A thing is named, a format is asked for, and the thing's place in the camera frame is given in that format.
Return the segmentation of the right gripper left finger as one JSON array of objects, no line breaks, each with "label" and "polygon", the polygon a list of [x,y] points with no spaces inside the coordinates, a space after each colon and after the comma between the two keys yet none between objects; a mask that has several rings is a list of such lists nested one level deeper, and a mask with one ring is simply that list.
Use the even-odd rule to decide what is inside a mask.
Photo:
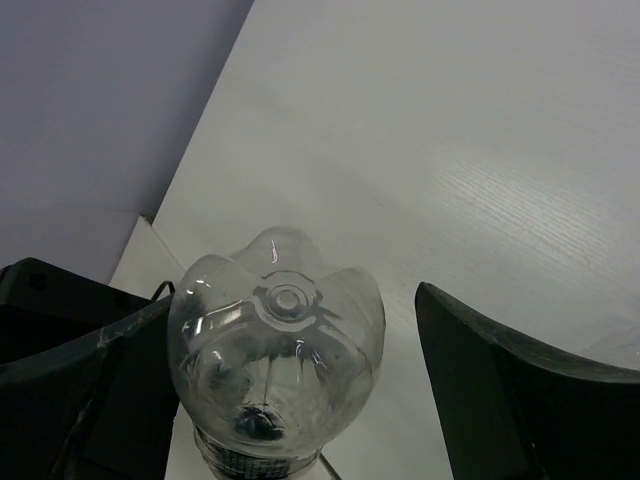
[{"label": "right gripper left finger", "polygon": [[164,478],[178,407],[170,304],[2,366],[2,478]]}]

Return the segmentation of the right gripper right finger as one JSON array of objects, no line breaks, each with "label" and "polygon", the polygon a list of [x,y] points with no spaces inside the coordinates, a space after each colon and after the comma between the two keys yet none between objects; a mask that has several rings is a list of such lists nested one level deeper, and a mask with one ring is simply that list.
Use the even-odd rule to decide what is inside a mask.
[{"label": "right gripper right finger", "polygon": [[454,478],[638,478],[638,371],[548,345],[432,284],[415,311]]}]

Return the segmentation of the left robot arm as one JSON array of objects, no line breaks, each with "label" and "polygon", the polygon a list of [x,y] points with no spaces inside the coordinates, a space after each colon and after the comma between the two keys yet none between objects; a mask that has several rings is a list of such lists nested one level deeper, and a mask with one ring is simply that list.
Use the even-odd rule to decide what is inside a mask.
[{"label": "left robot arm", "polygon": [[1,269],[1,363],[63,345],[150,305],[36,258]]}]

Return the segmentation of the black label clear bottle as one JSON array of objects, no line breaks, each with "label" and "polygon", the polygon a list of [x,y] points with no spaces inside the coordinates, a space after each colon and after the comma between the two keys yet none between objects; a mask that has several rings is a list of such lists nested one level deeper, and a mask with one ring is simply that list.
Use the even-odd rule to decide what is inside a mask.
[{"label": "black label clear bottle", "polygon": [[324,261],[273,227],[184,274],[171,302],[171,378],[221,479],[288,479],[360,414],[379,378],[386,319],[373,276]]}]

